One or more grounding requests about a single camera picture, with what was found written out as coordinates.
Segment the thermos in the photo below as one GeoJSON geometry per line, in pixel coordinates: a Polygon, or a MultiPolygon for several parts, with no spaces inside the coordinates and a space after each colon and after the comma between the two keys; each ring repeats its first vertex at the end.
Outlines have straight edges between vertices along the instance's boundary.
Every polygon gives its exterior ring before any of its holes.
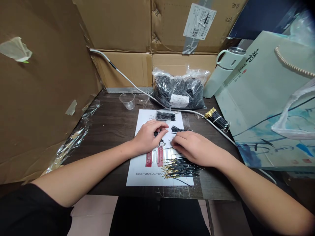
{"type": "Polygon", "coordinates": [[[203,88],[203,96],[205,98],[211,98],[216,93],[223,82],[244,58],[245,54],[246,51],[238,47],[230,47],[228,50],[223,50],[218,54],[217,67],[203,88]]]}

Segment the plastic cup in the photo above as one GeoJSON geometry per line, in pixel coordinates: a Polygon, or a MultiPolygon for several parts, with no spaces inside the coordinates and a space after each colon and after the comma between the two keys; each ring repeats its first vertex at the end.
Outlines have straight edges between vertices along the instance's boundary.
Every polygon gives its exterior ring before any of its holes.
{"type": "Polygon", "coordinates": [[[135,107],[135,95],[133,93],[123,93],[119,96],[119,100],[128,110],[132,110],[135,107]]]}

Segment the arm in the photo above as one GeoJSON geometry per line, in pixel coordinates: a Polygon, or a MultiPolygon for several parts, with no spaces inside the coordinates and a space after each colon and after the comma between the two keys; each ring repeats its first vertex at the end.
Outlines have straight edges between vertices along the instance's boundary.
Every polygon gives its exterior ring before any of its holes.
{"type": "Polygon", "coordinates": [[[179,132],[172,145],[191,162],[220,170],[252,213],[273,231],[284,235],[312,233],[315,225],[313,214],[205,137],[191,131],[179,132]]]}
{"type": "Polygon", "coordinates": [[[45,174],[32,183],[64,207],[73,206],[108,173],[126,160],[147,153],[158,146],[169,126],[151,120],[144,124],[136,137],[117,147],[86,157],[45,174]],[[162,131],[155,138],[155,130],[162,131]]]}

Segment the barcode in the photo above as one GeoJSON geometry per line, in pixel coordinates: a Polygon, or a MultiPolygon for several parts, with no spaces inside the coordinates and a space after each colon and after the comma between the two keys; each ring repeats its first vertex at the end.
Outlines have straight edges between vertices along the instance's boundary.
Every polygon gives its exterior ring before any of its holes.
{"type": "Polygon", "coordinates": [[[193,33],[192,33],[191,36],[192,36],[192,37],[197,37],[198,32],[199,32],[199,29],[194,28],[194,31],[193,31],[193,33]]]}
{"type": "Polygon", "coordinates": [[[202,31],[200,37],[203,37],[204,33],[206,32],[206,28],[207,28],[207,25],[209,23],[209,20],[210,20],[210,17],[208,17],[207,22],[205,23],[206,27],[203,28],[203,31],[202,31]]]}

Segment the dark wooden tabletop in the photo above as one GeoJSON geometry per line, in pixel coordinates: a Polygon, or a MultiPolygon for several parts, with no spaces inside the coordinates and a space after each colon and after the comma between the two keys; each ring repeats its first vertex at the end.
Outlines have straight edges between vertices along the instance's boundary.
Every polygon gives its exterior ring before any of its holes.
{"type": "MultiPolygon", "coordinates": [[[[84,157],[105,151],[118,146],[135,136],[139,109],[161,109],[160,105],[153,104],[144,94],[136,94],[136,107],[127,110],[119,100],[119,94],[100,92],[97,96],[100,107],[92,116],[92,125],[79,147],[74,149],[63,165],[82,159],[84,157]]],[[[220,109],[215,98],[204,99],[208,109],[196,110],[205,114],[212,107],[219,113],[220,109]]],[[[217,132],[204,119],[198,119],[191,113],[182,113],[184,126],[190,127],[214,144],[227,150],[241,160],[237,148],[224,136],[217,132]]],[[[194,178],[195,185],[189,186],[159,186],[159,187],[126,187],[130,161],[118,166],[102,181],[100,181],[89,194],[136,196],[136,197],[171,197],[194,198],[212,200],[236,200],[238,195],[227,178],[215,168],[206,168],[199,177],[194,178]]]]}

